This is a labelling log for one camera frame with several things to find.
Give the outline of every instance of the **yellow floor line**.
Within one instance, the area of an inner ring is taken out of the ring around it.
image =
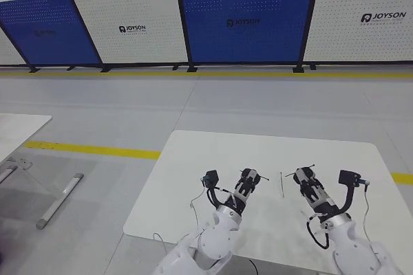
[[[392,177],[397,184],[413,185],[413,174],[392,173]]]
[[[187,73],[184,71],[121,71],[121,72],[42,72],[35,74],[27,72],[0,72],[0,76],[28,76],[28,77],[52,77],[52,76],[215,76],[215,77],[265,77],[265,78],[413,78],[413,74],[376,74],[376,73],[304,73],[292,72],[247,72],[247,71],[198,71]]]
[[[148,160],[157,160],[160,155],[160,152],[157,152],[157,151],[145,151],[145,150],[135,150],[135,149],[65,144],[65,143],[54,143],[54,142],[40,142],[40,141],[35,141],[35,140],[26,142],[24,147],[34,148],[34,149],[46,149],[46,150],[96,154],[96,155],[113,155],[116,157],[135,157],[139,159],[148,159]]]
[[[68,151],[68,152],[96,154],[96,155],[113,155],[116,157],[134,157],[134,158],[147,159],[147,160],[157,160],[160,155],[160,152],[157,152],[157,151],[145,151],[145,150],[136,150],[136,149],[89,146],[89,145],[78,145],[78,144],[65,144],[65,143],[55,143],[55,142],[42,142],[42,141],[36,141],[36,140],[26,142],[24,147],[33,148],[33,149]],[[393,177],[394,182],[398,184],[413,185],[413,174],[392,173],[392,177]]]

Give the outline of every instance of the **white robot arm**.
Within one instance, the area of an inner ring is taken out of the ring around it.
[[[215,170],[206,173],[202,183],[207,188],[209,201],[216,207],[214,225],[206,224],[186,235],[177,246],[159,263],[153,275],[213,275],[217,274],[231,259],[231,231],[239,230],[246,200],[260,181],[256,170],[244,169],[234,193],[217,188],[219,177]],[[221,203],[215,190],[230,193]],[[189,248],[198,239],[196,260]]]
[[[338,182],[348,187],[348,193],[344,206],[339,209],[310,167],[297,169],[294,180],[315,211],[307,223],[308,231],[323,249],[329,248],[329,239],[335,243],[333,257],[341,275],[403,275],[380,243],[358,238],[356,223],[346,212],[352,204],[354,189],[364,184],[366,192],[370,182],[363,180],[360,174],[341,170]],[[319,217],[320,227],[327,230],[325,245],[318,242],[310,231],[309,223],[314,217]]]

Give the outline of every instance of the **gray floor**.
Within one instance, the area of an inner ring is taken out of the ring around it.
[[[0,77],[0,112],[52,115],[35,140],[155,151],[174,129],[371,142],[391,172],[413,173],[408,79]],[[34,224],[53,198],[21,169],[0,185],[0,275],[151,273],[162,245],[123,225],[154,161],[21,152],[58,186],[86,177],[44,230]],[[413,214],[413,186],[399,190]],[[255,263],[261,275],[312,274]],[[222,274],[255,270],[235,257]]]

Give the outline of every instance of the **white tabletop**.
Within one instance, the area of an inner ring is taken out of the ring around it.
[[[0,165],[51,119],[50,115],[0,113]]]
[[[368,143],[174,131],[124,225],[124,233],[152,239],[158,232],[164,241],[176,243],[196,228],[189,203],[201,193],[200,178],[208,170],[218,171],[218,186],[233,190],[239,170],[254,168],[271,180],[262,179],[249,197],[240,230],[232,233],[233,253],[336,274],[334,245],[322,250],[311,239],[306,220],[313,212],[292,177],[283,179],[282,197],[279,173],[286,175],[311,164],[315,164],[317,178],[339,207],[346,198],[346,187],[337,183],[341,169],[370,180],[368,234],[386,246],[405,275],[413,275],[412,215],[376,146]],[[214,207],[206,194],[194,205],[200,224],[212,222]],[[360,237],[365,236],[365,211],[360,187],[348,211],[357,222]],[[317,237],[324,241],[321,234]]]

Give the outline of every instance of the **blue wall panel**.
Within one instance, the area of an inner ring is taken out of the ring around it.
[[[0,21],[32,64],[95,64],[71,0],[0,2]]]
[[[309,0],[184,0],[194,62],[296,62]]]

